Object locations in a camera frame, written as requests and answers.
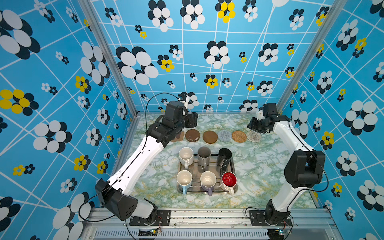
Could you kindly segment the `clear glass patterned coaster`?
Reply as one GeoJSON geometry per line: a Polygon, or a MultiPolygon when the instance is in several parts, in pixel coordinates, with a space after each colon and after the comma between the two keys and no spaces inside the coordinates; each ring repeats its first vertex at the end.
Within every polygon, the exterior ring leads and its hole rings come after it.
{"type": "Polygon", "coordinates": [[[261,134],[255,131],[249,131],[246,133],[247,139],[253,143],[258,143],[262,140],[261,134]]]}

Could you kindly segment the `white speckled mug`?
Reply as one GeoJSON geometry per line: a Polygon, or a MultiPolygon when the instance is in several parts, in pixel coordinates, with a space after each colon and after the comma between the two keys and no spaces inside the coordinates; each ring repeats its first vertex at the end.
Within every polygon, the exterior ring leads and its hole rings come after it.
{"type": "Polygon", "coordinates": [[[187,170],[194,163],[194,151],[189,147],[184,147],[179,151],[179,162],[187,170]]]}

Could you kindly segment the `metal serving tray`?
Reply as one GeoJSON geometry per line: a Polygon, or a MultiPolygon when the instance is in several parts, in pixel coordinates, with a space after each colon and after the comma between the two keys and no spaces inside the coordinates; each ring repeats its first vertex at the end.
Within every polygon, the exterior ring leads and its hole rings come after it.
{"type": "Polygon", "coordinates": [[[218,163],[220,156],[212,154],[210,163],[199,165],[199,156],[193,157],[191,165],[179,161],[177,190],[181,194],[234,195],[238,191],[238,181],[233,160],[218,163]]]}

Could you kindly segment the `round brown coaster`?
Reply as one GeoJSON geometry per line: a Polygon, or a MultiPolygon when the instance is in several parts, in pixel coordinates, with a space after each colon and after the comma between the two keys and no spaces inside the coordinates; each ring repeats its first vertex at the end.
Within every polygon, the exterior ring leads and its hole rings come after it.
{"type": "Polygon", "coordinates": [[[190,129],[185,133],[185,137],[187,141],[194,143],[200,139],[201,134],[198,130],[190,129]]]}
{"type": "Polygon", "coordinates": [[[203,133],[203,140],[208,144],[214,144],[218,140],[218,135],[214,131],[205,131],[203,133]]]}

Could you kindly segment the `red interior white mug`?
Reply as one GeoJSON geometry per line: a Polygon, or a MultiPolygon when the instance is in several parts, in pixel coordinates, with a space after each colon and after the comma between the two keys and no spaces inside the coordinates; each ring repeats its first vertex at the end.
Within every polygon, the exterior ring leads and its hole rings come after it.
{"type": "Polygon", "coordinates": [[[225,172],[221,177],[220,187],[229,192],[230,195],[235,194],[235,187],[237,186],[237,177],[232,172],[225,172]]]}

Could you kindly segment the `paw print wooden coaster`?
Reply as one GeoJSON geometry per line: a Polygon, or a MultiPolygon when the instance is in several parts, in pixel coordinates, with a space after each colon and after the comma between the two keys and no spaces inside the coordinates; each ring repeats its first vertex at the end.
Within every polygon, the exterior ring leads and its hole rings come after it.
{"type": "Polygon", "coordinates": [[[178,133],[175,138],[173,140],[171,140],[171,142],[179,142],[179,141],[182,141],[184,139],[184,131],[181,131],[180,133],[178,133]]]}

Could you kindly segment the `round brown coaster front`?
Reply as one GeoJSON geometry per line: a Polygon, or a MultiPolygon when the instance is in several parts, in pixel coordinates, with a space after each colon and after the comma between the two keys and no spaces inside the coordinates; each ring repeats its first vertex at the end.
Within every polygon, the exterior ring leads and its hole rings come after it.
{"type": "Polygon", "coordinates": [[[194,143],[200,139],[201,134],[198,130],[190,129],[185,133],[185,137],[187,141],[194,143]]]}

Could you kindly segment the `grey silicone round coaster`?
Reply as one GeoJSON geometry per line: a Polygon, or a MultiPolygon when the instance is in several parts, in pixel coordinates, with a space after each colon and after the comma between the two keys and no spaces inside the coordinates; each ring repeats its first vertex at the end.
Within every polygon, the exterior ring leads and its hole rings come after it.
{"type": "Polygon", "coordinates": [[[218,139],[222,142],[229,142],[232,139],[232,133],[228,130],[221,130],[217,135],[218,139]]]}

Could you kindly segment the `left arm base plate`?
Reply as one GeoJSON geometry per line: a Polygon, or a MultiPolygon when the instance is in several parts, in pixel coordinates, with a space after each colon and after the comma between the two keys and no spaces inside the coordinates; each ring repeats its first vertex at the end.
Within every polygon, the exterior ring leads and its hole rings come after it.
{"type": "Polygon", "coordinates": [[[146,219],[141,217],[131,217],[130,226],[169,226],[171,220],[171,210],[155,210],[146,219]]]}

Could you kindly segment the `woven rattan coaster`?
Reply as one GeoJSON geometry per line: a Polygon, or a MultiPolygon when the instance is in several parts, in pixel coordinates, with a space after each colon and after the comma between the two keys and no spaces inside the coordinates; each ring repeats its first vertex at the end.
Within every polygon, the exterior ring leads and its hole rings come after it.
{"type": "Polygon", "coordinates": [[[247,140],[247,135],[243,131],[234,131],[232,133],[232,139],[237,143],[244,143],[247,140]]]}

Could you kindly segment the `grey metallic mug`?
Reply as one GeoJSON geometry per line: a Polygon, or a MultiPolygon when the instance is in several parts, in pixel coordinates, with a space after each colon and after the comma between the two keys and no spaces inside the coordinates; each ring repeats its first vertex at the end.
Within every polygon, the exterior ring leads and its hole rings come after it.
{"type": "Polygon", "coordinates": [[[208,147],[200,147],[198,149],[198,165],[204,170],[208,169],[211,158],[211,150],[208,147]]]}

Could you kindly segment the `black mug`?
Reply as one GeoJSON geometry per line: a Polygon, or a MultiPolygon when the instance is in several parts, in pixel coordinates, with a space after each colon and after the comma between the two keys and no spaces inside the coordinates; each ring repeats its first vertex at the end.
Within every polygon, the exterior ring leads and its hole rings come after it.
{"type": "Polygon", "coordinates": [[[231,150],[227,148],[220,149],[218,153],[218,158],[217,158],[217,165],[219,166],[221,175],[227,171],[228,165],[230,164],[231,161],[232,161],[231,150]]]}

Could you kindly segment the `aluminium front frame rail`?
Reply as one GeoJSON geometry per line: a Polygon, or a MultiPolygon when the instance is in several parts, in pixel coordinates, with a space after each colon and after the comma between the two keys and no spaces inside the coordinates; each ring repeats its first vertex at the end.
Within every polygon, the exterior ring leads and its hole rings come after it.
{"type": "Polygon", "coordinates": [[[245,209],[171,209],[168,225],[131,226],[128,220],[109,220],[106,209],[95,209],[83,240],[341,240],[342,235],[326,209],[292,210],[280,226],[253,226],[245,209]]]}

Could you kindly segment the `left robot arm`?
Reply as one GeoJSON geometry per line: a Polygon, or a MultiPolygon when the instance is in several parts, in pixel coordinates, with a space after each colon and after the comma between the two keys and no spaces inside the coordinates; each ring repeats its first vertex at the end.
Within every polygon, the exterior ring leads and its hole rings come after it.
{"type": "Polygon", "coordinates": [[[99,201],[121,221],[131,216],[152,224],[157,218],[157,206],[149,200],[138,200],[131,193],[140,176],[151,161],[184,128],[197,126],[198,114],[188,111],[189,100],[171,101],[151,124],[139,147],[125,164],[107,181],[99,180],[95,186],[99,201]]]}

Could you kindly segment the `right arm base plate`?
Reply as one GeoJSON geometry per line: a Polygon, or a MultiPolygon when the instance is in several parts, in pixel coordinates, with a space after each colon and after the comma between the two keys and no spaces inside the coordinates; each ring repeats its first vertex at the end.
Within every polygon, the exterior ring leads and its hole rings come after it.
{"type": "Polygon", "coordinates": [[[278,214],[274,216],[270,213],[266,214],[266,211],[249,210],[247,215],[250,218],[253,227],[277,227],[282,228],[284,226],[291,226],[293,223],[293,217],[288,213],[278,214]]]}

